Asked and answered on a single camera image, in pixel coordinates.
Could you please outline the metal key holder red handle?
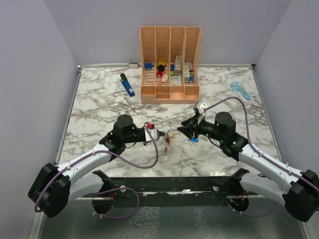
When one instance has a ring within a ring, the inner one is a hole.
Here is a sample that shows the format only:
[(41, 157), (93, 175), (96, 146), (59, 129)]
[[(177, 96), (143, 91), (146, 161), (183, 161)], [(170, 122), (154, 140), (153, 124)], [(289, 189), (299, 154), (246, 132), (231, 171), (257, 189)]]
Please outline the metal key holder red handle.
[(164, 148), (164, 152), (165, 154), (168, 153), (168, 147), (171, 145), (172, 139), (169, 135), (172, 133), (166, 133), (166, 137), (163, 137), (165, 140), (165, 148)]

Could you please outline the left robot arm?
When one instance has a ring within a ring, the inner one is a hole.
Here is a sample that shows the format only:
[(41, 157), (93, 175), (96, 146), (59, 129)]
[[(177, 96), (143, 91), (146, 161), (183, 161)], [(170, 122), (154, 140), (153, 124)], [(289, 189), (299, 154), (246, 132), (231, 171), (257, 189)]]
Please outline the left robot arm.
[(88, 152), (66, 163), (47, 163), (41, 168), (28, 192), (34, 211), (52, 218), (77, 198), (93, 194), (103, 197), (114, 192), (109, 178), (96, 168), (116, 158), (133, 165), (121, 156), (127, 144), (156, 144), (164, 135), (151, 122), (138, 128), (130, 115), (119, 116), (112, 131)]

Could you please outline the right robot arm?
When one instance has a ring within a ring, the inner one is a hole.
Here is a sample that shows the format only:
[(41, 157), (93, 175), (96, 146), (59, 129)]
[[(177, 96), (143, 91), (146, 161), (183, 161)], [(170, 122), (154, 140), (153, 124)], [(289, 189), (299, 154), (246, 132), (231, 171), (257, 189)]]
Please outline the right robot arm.
[(264, 179), (250, 172), (229, 182), (235, 195), (252, 192), (267, 197), (285, 207), (288, 213), (301, 222), (308, 222), (319, 208), (319, 177), (312, 170), (303, 172), (288, 166), (250, 144), (236, 132), (236, 122), (230, 113), (220, 112), (210, 123), (201, 115), (183, 121), (177, 129), (189, 139), (199, 135), (220, 143), (228, 157), (243, 162), (265, 175)]

